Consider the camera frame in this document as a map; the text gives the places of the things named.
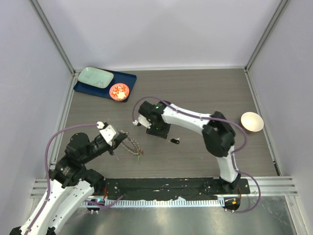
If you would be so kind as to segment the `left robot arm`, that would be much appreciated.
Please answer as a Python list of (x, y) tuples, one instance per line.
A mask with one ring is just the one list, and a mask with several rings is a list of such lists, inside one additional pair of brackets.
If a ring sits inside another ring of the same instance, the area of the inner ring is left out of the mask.
[(80, 205), (104, 189), (104, 176), (85, 164), (105, 152), (113, 151), (128, 136), (117, 133), (107, 143), (102, 135), (90, 141), (87, 134), (74, 134), (65, 155), (49, 172), (48, 187), (27, 221), (11, 230), (12, 235), (56, 235)]

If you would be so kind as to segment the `large metal keyring with rings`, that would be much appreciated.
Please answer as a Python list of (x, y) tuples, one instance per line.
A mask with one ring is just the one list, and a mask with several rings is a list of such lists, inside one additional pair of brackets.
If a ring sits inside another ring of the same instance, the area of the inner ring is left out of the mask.
[(121, 145), (126, 151), (134, 156), (140, 156), (144, 154), (138, 142), (133, 138), (127, 137), (125, 140), (122, 141)]

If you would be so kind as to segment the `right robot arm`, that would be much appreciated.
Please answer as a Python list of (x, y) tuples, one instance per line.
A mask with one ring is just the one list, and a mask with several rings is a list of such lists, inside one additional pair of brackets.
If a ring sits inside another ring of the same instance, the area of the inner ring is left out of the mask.
[(206, 150), (217, 159), (222, 190), (233, 193), (238, 188), (241, 174), (234, 158), (236, 134), (222, 113), (196, 113), (167, 101), (157, 104), (144, 101), (138, 113), (138, 118), (133, 118), (133, 124), (144, 126), (149, 135), (166, 139), (171, 125), (200, 134)]

